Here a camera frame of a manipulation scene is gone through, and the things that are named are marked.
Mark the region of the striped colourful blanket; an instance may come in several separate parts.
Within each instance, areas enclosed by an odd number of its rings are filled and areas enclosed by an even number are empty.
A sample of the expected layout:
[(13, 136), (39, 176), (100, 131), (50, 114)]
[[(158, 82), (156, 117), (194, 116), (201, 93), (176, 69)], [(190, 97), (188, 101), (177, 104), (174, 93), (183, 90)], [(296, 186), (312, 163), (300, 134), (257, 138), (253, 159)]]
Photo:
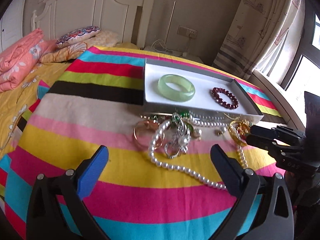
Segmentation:
[(100, 145), (109, 161), (84, 202), (112, 239), (207, 239), (235, 202), (227, 191), (156, 167), (132, 130), (143, 104), (146, 59), (193, 63), (123, 48), (90, 48), (47, 87), (38, 87), (16, 148), (1, 158), (1, 206), (20, 237), (37, 175), (76, 168)]

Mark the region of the grey white jewelry tray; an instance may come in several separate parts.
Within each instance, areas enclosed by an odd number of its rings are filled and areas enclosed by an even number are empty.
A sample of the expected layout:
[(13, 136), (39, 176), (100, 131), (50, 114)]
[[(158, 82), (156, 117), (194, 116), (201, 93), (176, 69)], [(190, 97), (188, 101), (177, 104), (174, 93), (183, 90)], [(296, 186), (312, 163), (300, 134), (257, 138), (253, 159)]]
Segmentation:
[[(146, 59), (144, 74), (144, 114), (171, 115), (189, 112), (204, 121), (225, 121), (227, 117), (247, 119), (257, 123), (264, 117), (261, 110), (236, 79), (183, 64)], [(158, 90), (159, 79), (166, 74), (185, 77), (195, 86), (194, 97), (187, 102), (175, 102), (165, 98)], [(237, 109), (226, 109), (212, 95), (214, 87), (231, 92), (238, 100)]]

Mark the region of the patterned round cushion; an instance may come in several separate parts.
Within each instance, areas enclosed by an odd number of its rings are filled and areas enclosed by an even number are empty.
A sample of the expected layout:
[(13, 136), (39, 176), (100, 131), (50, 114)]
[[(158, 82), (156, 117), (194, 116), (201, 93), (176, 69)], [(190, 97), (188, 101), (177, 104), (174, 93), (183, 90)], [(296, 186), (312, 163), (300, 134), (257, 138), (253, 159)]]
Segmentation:
[(100, 27), (97, 27), (95, 25), (78, 28), (61, 36), (56, 41), (55, 45), (57, 46), (57, 48), (65, 48), (67, 46), (87, 40), (100, 33), (100, 31)]

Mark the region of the beige floral pillow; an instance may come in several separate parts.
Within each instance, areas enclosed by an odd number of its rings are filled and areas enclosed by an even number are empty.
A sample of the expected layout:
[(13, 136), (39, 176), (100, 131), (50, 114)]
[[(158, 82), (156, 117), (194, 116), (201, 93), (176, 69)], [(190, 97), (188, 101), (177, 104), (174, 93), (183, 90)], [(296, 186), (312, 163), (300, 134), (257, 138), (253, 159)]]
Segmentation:
[(87, 40), (78, 42), (62, 49), (58, 49), (53, 53), (47, 53), (41, 57), (40, 62), (56, 63), (74, 60), (92, 46), (115, 47), (118, 42), (118, 34), (109, 30), (104, 30)]

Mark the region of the silver flower brooch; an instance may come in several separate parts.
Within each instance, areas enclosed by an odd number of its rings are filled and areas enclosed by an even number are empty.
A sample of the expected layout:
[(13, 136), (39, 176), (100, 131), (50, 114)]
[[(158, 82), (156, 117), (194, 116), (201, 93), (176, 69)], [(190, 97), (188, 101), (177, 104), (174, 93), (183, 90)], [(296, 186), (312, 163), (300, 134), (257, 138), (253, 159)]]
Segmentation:
[(174, 159), (188, 152), (191, 141), (190, 128), (184, 121), (175, 122), (176, 132), (164, 146), (164, 152), (169, 159)]

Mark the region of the pearl earrings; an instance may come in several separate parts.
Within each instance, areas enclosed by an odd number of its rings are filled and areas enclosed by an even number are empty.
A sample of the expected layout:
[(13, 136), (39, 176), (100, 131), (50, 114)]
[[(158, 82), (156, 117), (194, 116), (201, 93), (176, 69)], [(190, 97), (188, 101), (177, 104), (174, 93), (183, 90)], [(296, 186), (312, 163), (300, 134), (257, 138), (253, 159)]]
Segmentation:
[[(227, 131), (227, 128), (220, 127), (219, 129), (216, 129), (214, 131), (214, 134), (215, 134), (215, 136), (219, 137), (219, 136), (223, 135), (226, 131)], [(202, 138), (202, 130), (199, 129), (199, 128), (195, 128), (193, 130), (193, 132), (192, 132), (192, 137), (194, 139), (201, 140), (201, 138)]]

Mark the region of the folded pink quilt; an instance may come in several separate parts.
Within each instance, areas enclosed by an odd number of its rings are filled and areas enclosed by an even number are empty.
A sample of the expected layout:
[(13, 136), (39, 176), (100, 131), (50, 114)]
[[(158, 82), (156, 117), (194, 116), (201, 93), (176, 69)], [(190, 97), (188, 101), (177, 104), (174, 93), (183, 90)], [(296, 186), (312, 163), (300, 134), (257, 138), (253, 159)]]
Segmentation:
[(43, 30), (35, 29), (1, 52), (0, 91), (15, 89), (41, 56), (56, 48), (56, 40), (45, 40)]

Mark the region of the green jade bangle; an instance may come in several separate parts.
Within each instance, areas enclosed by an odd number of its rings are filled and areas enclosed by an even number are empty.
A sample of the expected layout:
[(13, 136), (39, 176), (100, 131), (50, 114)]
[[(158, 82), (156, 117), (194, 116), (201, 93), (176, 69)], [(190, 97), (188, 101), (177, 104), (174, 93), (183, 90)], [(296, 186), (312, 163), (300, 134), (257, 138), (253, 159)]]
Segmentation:
[(195, 86), (185, 77), (174, 74), (163, 75), (157, 88), (164, 98), (176, 102), (189, 101), (195, 95)]

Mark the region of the wall power socket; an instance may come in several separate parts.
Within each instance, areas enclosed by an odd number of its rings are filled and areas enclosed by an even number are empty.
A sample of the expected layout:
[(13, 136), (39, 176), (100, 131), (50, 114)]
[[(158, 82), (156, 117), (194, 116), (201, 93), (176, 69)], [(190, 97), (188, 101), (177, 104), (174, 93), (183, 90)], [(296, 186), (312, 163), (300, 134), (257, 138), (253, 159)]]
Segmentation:
[(178, 30), (177, 30), (177, 34), (187, 37), (187, 38), (191, 38), (191, 39), (196, 39), (197, 38), (197, 31), (191, 28), (187, 28), (184, 26), (179, 26)]

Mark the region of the yellow floral bedsheet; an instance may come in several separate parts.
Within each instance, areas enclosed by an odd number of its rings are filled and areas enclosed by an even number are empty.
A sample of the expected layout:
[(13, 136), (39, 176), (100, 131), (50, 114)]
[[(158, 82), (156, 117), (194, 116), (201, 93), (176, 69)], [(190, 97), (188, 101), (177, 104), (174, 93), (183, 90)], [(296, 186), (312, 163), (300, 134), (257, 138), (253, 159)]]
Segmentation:
[(38, 101), (38, 87), (51, 87), (71, 64), (68, 62), (37, 64), (15, 89), (1, 93), (1, 158), (12, 152)]

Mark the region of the patterned window curtain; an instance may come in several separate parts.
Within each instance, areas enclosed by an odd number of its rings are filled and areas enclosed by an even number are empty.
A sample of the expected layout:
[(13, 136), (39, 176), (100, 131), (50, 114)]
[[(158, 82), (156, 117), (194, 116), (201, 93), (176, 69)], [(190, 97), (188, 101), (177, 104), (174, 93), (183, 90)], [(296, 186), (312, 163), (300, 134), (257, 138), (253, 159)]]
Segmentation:
[(249, 79), (286, 36), (300, 4), (301, 0), (241, 0), (213, 66)]

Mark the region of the white bed headboard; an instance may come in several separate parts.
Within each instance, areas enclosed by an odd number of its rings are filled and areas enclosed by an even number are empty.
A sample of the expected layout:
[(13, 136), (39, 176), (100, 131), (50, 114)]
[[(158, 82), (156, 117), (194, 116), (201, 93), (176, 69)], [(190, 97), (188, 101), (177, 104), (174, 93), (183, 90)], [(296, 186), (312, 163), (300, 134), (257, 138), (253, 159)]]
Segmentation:
[(81, 27), (95, 25), (119, 35), (120, 42), (145, 47), (154, 0), (44, 0), (33, 11), (31, 29), (53, 40)]

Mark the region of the white nightstand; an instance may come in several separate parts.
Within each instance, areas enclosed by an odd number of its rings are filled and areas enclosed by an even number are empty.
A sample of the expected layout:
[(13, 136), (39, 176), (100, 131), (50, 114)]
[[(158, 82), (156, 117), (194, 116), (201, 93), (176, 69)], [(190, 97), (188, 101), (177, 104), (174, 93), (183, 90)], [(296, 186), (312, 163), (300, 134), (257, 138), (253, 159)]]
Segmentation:
[(195, 61), (198, 63), (203, 63), (203, 61), (198, 56), (191, 55), (187, 52), (179, 52), (179, 51), (175, 51), (175, 50), (166, 49), (161, 46), (155, 46), (155, 47), (154, 46), (146, 46), (144, 48), (144, 50), (156, 52), (156, 53), (162, 53), (162, 54), (166, 54), (166, 55), (170, 55), (170, 56), (176, 56), (176, 57), (180, 57), (180, 58), (183, 58), (186, 60)]

